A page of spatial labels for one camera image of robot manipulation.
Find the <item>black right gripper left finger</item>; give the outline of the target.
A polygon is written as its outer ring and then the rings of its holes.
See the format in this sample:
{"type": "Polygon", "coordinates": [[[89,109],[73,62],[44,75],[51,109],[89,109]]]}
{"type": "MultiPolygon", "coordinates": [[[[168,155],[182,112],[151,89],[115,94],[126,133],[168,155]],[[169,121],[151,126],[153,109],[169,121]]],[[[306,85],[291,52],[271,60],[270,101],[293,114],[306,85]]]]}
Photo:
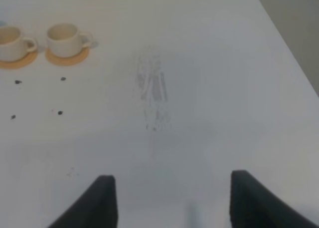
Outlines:
{"type": "Polygon", "coordinates": [[[119,214],[114,176],[99,176],[51,228],[116,228],[119,214]]]}

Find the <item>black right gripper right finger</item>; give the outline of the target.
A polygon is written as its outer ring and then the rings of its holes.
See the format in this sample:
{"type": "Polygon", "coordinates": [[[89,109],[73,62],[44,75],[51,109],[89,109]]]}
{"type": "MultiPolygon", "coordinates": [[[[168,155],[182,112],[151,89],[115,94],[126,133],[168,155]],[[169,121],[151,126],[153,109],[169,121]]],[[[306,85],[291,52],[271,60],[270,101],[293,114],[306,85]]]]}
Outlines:
{"type": "Polygon", "coordinates": [[[233,228],[318,227],[245,170],[231,173],[229,214],[233,228]]]}

